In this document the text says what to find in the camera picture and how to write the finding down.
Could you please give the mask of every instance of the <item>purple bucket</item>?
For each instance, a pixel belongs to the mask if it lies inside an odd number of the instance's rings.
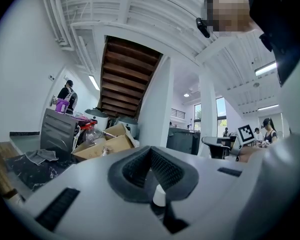
[[[66,101],[62,98],[58,98],[55,106],[55,111],[61,114],[65,114],[68,106],[69,106],[69,101]]]

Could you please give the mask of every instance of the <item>open cardboard box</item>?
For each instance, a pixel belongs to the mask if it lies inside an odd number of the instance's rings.
[[[119,123],[104,130],[106,133],[115,135],[117,137],[110,138],[105,136],[105,140],[102,143],[88,147],[84,142],[80,144],[72,153],[78,158],[79,161],[97,158],[102,155],[104,147],[109,149],[108,154],[120,152],[137,147],[137,143],[131,136],[128,129],[124,124]]]

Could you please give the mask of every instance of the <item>electrical outlet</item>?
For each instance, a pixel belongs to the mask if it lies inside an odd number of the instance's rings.
[[[52,74],[50,74],[49,79],[53,82],[55,80],[55,77]]]

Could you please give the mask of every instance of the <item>balcony railing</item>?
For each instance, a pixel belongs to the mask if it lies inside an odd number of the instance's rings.
[[[177,118],[182,118],[185,119],[185,112],[176,110],[174,108],[171,108],[171,116],[177,117]]]

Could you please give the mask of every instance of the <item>light fixture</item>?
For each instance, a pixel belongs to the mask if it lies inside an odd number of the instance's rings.
[[[262,75],[262,74],[264,74],[264,73],[266,73],[270,70],[274,70],[276,67],[277,67],[277,63],[274,61],[274,62],[271,62],[271,63],[269,63],[265,66],[262,66],[262,67],[256,69],[254,71],[254,73],[255,73],[256,76],[260,76],[260,75]]]
[[[266,107],[259,108],[258,111],[272,109],[272,108],[275,108],[275,107],[278,107],[278,106],[279,106],[279,104],[272,105],[272,106],[266,106]]]
[[[97,82],[96,82],[95,77],[94,77],[93,75],[89,75],[89,78],[90,78],[90,80],[91,80],[93,86],[94,86],[98,91],[100,91],[100,88],[99,88],[99,86],[97,85]]]

